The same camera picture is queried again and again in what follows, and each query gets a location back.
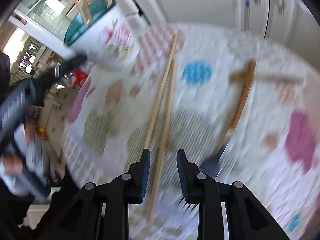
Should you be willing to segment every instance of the wall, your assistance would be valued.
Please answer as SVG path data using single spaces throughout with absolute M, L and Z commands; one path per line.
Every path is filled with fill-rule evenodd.
M 17 27 L 10 22 L 6 22 L 0 29 L 0 50 L 4 49 L 11 35 Z

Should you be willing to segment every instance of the door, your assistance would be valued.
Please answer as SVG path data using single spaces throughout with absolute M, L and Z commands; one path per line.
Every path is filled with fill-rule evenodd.
M 70 58 L 75 53 L 63 44 L 71 22 L 62 14 L 67 2 L 68 0 L 22 0 L 9 21 L 61 57 Z
M 287 46 L 320 70 L 320 27 L 301 0 L 270 0 L 266 38 Z
M 203 23 L 264 36 L 269 0 L 136 0 L 151 24 Z

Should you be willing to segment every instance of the cabinet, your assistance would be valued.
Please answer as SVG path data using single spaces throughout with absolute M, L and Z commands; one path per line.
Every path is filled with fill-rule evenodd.
M 264 36 L 269 0 L 135 0 L 151 24 L 205 23 Z
M 320 27 L 301 0 L 135 1 L 151 24 L 192 22 L 249 31 L 287 46 L 320 70 Z
M 320 70 L 320 27 L 301 0 L 270 0 L 266 38 L 287 46 Z

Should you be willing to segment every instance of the screw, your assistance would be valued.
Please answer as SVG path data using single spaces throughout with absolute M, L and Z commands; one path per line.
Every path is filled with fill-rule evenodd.
M 93 184 L 92 182 L 89 182 L 89 183 L 87 183 L 87 184 L 84 185 L 84 188 L 85 188 L 86 190 L 91 190 L 91 189 L 94 188 L 94 184 Z
M 236 181 L 235 182 L 235 187 L 237 188 L 243 188 L 243 183 L 241 181 Z
M 197 175 L 197 178 L 198 179 L 205 179 L 207 177 L 207 175 L 205 175 L 204 173 L 199 173 L 198 175 Z
M 124 180 L 128 180 L 128 179 L 131 178 L 131 175 L 130 175 L 129 173 L 125 173 L 125 174 L 123 174 L 123 175 L 121 176 L 121 178 L 124 179 Z

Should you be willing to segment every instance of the tablecloth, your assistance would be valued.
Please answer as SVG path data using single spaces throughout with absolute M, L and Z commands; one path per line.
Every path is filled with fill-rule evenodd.
M 176 88 L 161 192 L 151 224 L 144 205 L 129 206 L 132 239 L 196 239 L 198 209 L 185 213 L 176 152 L 198 165 L 223 140 L 241 84 L 229 74 L 256 63 L 256 74 L 300 77 L 302 85 L 256 81 L 223 156 L 217 181 L 242 181 L 290 239 L 299 239 L 320 206 L 320 75 L 306 61 L 270 40 L 209 25 L 152 26 L 138 41 L 132 69 L 96 65 L 79 91 L 65 127 L 64 155 L 79 187 L 103 184 L 139 160 L 152 107 L 171 49 L 179 42 Z M 150 147 L 148 191 L 162 132 L 166 93 Z M 224 215 L 226 237 L 227 219 Z

